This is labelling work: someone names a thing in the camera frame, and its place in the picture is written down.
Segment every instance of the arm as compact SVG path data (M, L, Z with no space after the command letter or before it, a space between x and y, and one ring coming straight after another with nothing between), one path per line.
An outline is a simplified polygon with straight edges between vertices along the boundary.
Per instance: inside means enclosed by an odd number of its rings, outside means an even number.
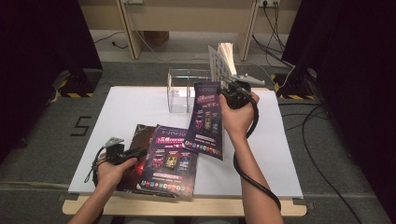
M260 100L259 96L254 92L252 96L258 103ZM248 128L253 121L254 111L252 105L247 104L240 109L232 110L228 107L223 95L219 97L219 103L223 125L230 135L239 166L248 176L269 189L268 183L250 150L246 138ZM270 197L250 185L243 178L241 178L241 185L242 202L247 223L283 223L279 209Z
M100 164L98 174L98 185L91 197L79 208L77 213L69 221L72 223L93 223L101 214L107 201L113 194L116 186L120 183L126 169L136 163L136 158L129 159L120 165L112 165L109 162Z

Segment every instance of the desk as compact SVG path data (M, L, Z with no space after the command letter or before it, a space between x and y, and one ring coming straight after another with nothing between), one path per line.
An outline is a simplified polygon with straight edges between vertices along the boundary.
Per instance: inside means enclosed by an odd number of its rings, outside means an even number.
M239 58L245 61L259 7L256 0L145 0L143 5L118 0L118 4L134 59L143 46L136 31L180 31L236 33Z
M249 137L252 152L274 194L281 199L282 215L303 216L306 213L305 205L293 203L301 202L303 194L287 145L275 94L272 91L255 92L261 97L259 110L266 116L261 115L255 132ZM69 192L80 193L84 196L79 196L77 201L66 200L64 213L75 214L88 199L86 195L93 192L92 181L84 183L84 179L91 169L92 160L97 150L111 136L123 138L125 146L129 146L132 142L134 128L138 123L187 128L190 119L191 114L189 113L168 112L165 87L111 88L69 188ZM277 122L278 125L272 125L274 120L280 121ZM152 201L147 197L142 199L136 195L113 196L106 205L105 214L243 216L240 177L232 163L233 148L227 134L225 134L224 140L224 161L200 155L192 201L160 202L157 201L159 198Z

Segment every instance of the wall socket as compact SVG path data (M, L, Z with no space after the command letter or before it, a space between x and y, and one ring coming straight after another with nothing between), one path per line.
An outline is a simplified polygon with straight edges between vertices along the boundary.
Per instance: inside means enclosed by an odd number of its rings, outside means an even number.
M280 0L266 0L266 1L267 1L267 7L275 7L276 3L277 6L279 7ZM259 7L263 7L262 4L263 2L264 0L260 0Z

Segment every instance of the forearm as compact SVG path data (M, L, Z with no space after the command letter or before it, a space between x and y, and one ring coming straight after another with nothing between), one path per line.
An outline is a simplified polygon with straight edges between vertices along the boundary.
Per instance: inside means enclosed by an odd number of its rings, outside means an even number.
M269 189L245 136L230 136L235 148L239 167L250 178ZM242 198L247 223L283 223L279 209L268 195L241 177Z
M81 206L78 212L70 220L72 223L93 223L101 214L107 201L113 194L111 186L98 186L91 197Z

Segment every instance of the acrylic organizer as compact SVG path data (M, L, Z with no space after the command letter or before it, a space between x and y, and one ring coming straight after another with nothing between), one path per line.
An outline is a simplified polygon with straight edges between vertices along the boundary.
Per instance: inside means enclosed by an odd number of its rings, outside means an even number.
M210 70L169 69L168 107L171 113L190 113L194 105L194 83L211 81Z

